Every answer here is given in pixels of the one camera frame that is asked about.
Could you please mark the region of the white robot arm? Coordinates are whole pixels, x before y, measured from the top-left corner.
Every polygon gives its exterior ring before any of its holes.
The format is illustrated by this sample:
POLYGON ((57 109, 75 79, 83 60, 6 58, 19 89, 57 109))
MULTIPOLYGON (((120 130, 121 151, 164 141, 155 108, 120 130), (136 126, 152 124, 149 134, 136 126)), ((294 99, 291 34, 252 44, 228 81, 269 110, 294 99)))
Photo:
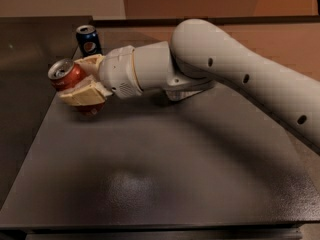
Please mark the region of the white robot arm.
POLYGON ((80 59, 87 74, 58 93, 70 106, 96 105, 111 95, 121 99, 162 89, 178 101, 228 85, 320 149, 320 83, 249 50, 217 26, 200 19, 180 23, 170 42, 80 59))

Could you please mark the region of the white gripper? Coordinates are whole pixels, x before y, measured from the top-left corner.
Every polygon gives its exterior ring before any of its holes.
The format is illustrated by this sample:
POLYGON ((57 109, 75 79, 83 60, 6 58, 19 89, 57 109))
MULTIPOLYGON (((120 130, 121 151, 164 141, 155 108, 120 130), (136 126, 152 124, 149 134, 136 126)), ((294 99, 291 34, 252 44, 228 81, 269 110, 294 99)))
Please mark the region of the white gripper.
POLYGON ((89 106, 102 104, 113 94, 120 99, 141 96, 143 91, 134 68, 134 50, 129 45, 114 49, 105 57, 95 54, 75 60, 88 77, 74 87, 60 91, 59 98, 70 106, 89 106))

